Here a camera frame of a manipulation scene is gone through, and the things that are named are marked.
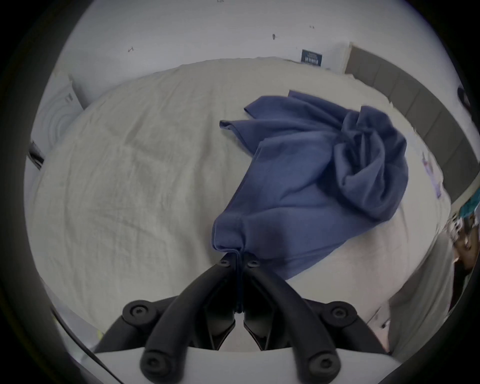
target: screw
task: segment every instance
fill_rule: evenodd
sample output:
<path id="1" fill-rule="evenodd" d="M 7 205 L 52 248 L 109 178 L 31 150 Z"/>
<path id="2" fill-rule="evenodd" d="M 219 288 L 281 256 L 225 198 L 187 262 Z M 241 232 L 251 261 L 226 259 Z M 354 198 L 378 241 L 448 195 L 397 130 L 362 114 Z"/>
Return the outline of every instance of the screw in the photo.
<path id="1" fill-rule="evenodd" d="M 342 307 L 336 307 L 333 309 L 332 315 L 337 319 L 344 319 L 347 316 L 347 311 Z"/>
<path id="2" fill-rule="evenodd" d="M 340 360 L 332 353 L 322 353 L 310 359 L 308 369 L 313 376 L 326 377 L 338 372 Z"/>
<path id="3" fill-rule="evenodd" d="M 255 268 L 255 267 L 259 267 L 260 266 L 260 263 L 256 260 L 252 260 L 252 261 L 249 261 L 247 263 L 247 265 L 250 267 L 250 268 Z"/>
<path id="4" fill-rule="evenodd" d="M 146 352 L 143 369 L 150 375 L 159 377 L 167 376 L 171 372 L 171 364 L 168 357 L 160 352 Z"/>
<path id="5" fill-rule="evenodd" d="M 145 308 L 143 305 L 137 305 L 130 310 L 130 314 L 133 317 L 144 316 L 147 312 L 147 308 Z"/>

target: white wall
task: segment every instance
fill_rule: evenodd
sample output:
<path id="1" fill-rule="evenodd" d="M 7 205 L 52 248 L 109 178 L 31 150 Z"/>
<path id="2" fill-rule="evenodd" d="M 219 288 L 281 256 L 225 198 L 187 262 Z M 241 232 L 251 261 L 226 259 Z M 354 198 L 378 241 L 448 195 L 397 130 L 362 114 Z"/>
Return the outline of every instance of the white wall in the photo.
<path id="1" fill-rule="evenodd" d="M 350 41 L 430 89 L 480 159 L 480 136 L 456 97 L 455 69 L 434 32 L 402 0 L 97 0 L 56 70 L 71 75 L 85 105 L 126 80 L 210 59 L 299 61 L 304 48 L 324 54 L 324 66 L 339 72 Z"/>

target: blue cloth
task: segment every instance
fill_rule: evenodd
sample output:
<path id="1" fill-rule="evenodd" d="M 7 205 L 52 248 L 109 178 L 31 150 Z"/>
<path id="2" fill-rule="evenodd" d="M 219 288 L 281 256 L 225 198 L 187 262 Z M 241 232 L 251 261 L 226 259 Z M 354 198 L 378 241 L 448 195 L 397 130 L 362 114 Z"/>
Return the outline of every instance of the blue cloth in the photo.
<path id="1" fill-rule="evenodd" d="M 253 159 L 213 225 L 216 250 L 253 253 L 288 279 L 393 216 L 407 144 L 383 112 L 294 91 L 245 111 L 253 120 L 220 122 Z"/>

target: black cable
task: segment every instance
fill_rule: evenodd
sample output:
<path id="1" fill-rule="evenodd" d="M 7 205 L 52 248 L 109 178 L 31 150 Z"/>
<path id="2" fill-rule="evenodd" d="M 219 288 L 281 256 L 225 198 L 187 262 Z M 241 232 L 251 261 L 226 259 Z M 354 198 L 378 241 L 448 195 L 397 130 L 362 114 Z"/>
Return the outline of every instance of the black cable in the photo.
<path id="1" fill-rule="evenodd" d="M 75 333 L 73 333 L 73 331 L 68 327 L 68 325 L 63 321 L 63 319 L 61 318 L 60 314 L 58 313 L 58 311 L 56 310 L 55 307 L 51 307 L 51 310 L 52 310 L 52 313 L 53 313 L 53 316 L 55 317 L 55 319 L 57 319 L 57 321 L 59 322 L 59 324 L 61 325 L 61 327 L 63 328 L 63 330 L 67 333 L 67 335 L 75 342 L 76 345 L 78 345 L 80 347 L 80 349 L 85 352 L 85 354 L 91 358 L 94 362 L 96 362 L 100 367 L 102 367 L 104 370 L 106 370 L 109 374 L 112 375 L 112 377 L 117 380 L 120 384 L 124 384 L 122 380 L 120 380 L 117 376 L 115 376 L 113 374 L 113 372 L 108 369 L 108 367 L 97 357 L 95 356 L 95 353 L 93 353 L 91 350 L 89 350 L 84 343 L 81 342 L 81 340 L 75 335 Z"/>

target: white bedsheet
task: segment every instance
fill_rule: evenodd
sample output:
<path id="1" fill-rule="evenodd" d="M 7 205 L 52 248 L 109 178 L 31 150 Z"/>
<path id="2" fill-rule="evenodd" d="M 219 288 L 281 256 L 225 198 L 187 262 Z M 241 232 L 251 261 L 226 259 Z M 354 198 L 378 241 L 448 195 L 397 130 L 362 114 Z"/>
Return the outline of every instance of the white bedsheet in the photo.
<path id="1" fill-rule="evenodd" d="M 46 159 L 29 209 L 47 285 L 101 331 L 129 301 L 179 294 L 222 257 L 210 245 L 212 223 L 251 161 L 218 122 L 247 118 L 244 106 L 290 89 L 376 107 L 407 137 L 409 182 L 395 216 L 289 281 L 305 298 L 345 300 L 368 319 L 419 266 L 450 199 L 445 191 L 436 199 L 419 156 L 429 152 L 386 97 L 349 76 L 276 58 L 155 73 L 79 116 Z"/>

